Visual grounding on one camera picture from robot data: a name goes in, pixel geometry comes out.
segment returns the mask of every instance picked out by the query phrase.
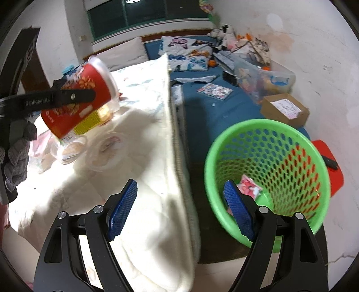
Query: blue bed sheet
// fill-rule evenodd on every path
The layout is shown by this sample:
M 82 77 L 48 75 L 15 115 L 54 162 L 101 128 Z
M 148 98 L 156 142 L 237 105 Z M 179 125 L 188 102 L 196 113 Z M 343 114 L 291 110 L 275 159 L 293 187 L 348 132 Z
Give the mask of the blue bed sheet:
M 203 41 L 214 39 L 208 36 L 191 37 Z M 158 58 L 160 41 L 145 44 L 150 60 Z M 233 89 L 225 99 L 218 100 L 197 92 L 203 83 L 186 83 L 182 86 L 185 99 L 187 141 L 192 163 L 203 163 L 214 140 L 228 127 L 250 119 L 263 119 L 261 107 L 252 102 L 250 97 L 239 87 L 232 86 L 222 78 L 221 67 L 209 68 L 205 72 L 173 72 L 171 79 L 194 78 L 217 75 L 214 84 Z M 298 129 L 307 138 L 308 133 L 303 127 Z

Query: gloved hand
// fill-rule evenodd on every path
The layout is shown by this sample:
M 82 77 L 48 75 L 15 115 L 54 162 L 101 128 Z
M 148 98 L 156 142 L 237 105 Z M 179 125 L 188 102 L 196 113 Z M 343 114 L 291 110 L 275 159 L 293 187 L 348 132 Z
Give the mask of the gloved hand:
M 6 177 L 5 186 L 12 192 L 16 186 L 27 178 L 27 164 L 29 163 L 30 141 L 36 140 L 37 129 L 32 123 L 28 123 L 24 129 L 24 135 L 8 150 L 9 162 L 4 166 Z M 5 150 L 0 147 L 0 164 L 4 162 Z

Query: red dustpan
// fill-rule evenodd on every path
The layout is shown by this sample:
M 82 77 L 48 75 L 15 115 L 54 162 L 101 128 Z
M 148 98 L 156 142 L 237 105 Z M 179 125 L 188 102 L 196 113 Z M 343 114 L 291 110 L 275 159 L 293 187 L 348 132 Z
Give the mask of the red dustpan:
M 321 155 L 324 155 L 330 159 L 335 160 L 333 153 L 330 151 L 327 144 L 325 144 L 322 140 L 312 141 L 312 143 L 318 149 Z M 338 167 L 338 170 L 334 170 L 328 167 L 328 172 L 330 178 L 331 197 L 332 197 L 344 185 L 344 176 L 340 167 Z

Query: window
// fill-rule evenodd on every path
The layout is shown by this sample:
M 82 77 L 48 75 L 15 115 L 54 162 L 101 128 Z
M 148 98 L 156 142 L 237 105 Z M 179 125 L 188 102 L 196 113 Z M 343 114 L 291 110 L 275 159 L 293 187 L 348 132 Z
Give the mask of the window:
M 88 11 L 94 40 L 146 23 L 207 18 L 198 0 L 110 0 Z

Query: basket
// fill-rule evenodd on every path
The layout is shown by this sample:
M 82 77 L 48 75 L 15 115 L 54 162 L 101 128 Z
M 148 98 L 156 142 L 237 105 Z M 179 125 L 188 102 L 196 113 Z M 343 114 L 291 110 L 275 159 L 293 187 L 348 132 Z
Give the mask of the basket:
M 225 130 L 208 152 L 204 179 L 212 210 L 232 237 L 250 247 L 223 196 L 225 182 L 239 183 L 243 174 L 264 188 L 259 206 L 285 216 L 301 212 L 318 232 L 329 206 L 330 181 L 321 155 L 304 135 L 273 120 L 248 120 Z M 273 252 L 280 246 L 277 236 Z

